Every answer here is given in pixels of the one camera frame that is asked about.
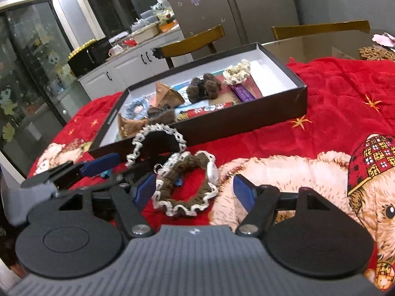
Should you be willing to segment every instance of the wooden chair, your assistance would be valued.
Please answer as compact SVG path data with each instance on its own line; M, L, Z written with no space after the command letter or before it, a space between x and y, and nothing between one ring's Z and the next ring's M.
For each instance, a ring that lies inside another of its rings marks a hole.
M174 68L174 64L171 57L183 56L202 49L204 46L208 46L212 54L217 53L213 42L223 36L225 36L225 33L222 25L217 25L216 27L212 27L207 31L203 31L179 42L153 49L153 55L157 59L165 58L169 69L172 69Z
M274 38L277 41L282 39L301 37L303 35L348 30L360 30L362 32L369 33L369 21L358 20L338 23L295 25L292 27L272 27Z

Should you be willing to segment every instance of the orange star pattern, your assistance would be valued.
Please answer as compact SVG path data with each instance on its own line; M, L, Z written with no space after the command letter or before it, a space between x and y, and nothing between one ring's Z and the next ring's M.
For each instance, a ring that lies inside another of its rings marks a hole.
M368 106L371 107L371 108L375 108L375 109L377 110L377 112L379 112L379 111L378 111L377 105L381 102L381 100L379 100L379 101L374 101L374 100L373 100L373 97L372 97L372 100L370 100L369 97L368 97L366 94L365 94L365 97L366 97L366 99L368 99L368 102L364 102L364 104L365 104L365 105L368 105Z
M306 115L304 115L304 116L301 117L301 118L296 118L296 120L290 121L291 123L294 124L294 125L292 126L292 128L295 128L295 127L297 127L297 126L301 126L302 129L305 130L305 127L304 127L304 125L303 125L303 122L310 122L310 123L312 123L310 120L305 119L305 116L306 116Z

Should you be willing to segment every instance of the bear eye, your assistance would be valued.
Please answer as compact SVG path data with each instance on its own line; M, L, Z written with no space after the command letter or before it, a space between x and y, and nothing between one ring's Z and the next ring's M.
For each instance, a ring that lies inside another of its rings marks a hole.
M395 217L395 208L393 206L388 206L386 209L386 216L389 219L392 219Z

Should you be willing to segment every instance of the wooden coaster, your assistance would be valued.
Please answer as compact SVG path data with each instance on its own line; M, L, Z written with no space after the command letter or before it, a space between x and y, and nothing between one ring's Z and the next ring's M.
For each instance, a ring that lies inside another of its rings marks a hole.
M395 61L395 53L375 47L366 47L359 49L359 55L362 60L391 60Z

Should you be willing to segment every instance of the red candy wrapper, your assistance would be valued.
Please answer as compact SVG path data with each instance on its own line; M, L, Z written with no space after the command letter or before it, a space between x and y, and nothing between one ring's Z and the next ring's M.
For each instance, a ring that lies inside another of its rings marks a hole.
M177 119L178 120L185 120L189 119L192 117L196 117L197 115L203 115L209 112L221 110L227 107L231 107L233 105L232 102L226 102L226 103L219 103L217 105L211 105L211 106L206 106L206 107L201 107L201 108L196 108L196 109L191 109L188 111L183 111L181 112Z

